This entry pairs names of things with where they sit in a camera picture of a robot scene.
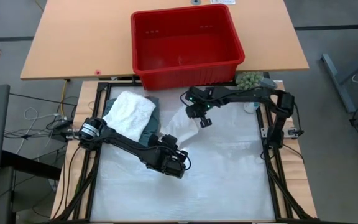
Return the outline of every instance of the gray cloth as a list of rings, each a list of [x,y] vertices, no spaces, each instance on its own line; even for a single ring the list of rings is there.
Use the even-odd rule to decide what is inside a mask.
[[[158,126],[160,124],[160,100],[152,96],[148,96],[146,98],[155,104],[155,109],[152,112],[149,122],[144,128],[142,134],[140,135],[139,143],[144,146],[149,146],[149,139],[152,134],[157,133]],[[117,98],[110,99],[106,102],[106,110],[104,111],[103,116],[106,116],[109,113],[116,99]]]

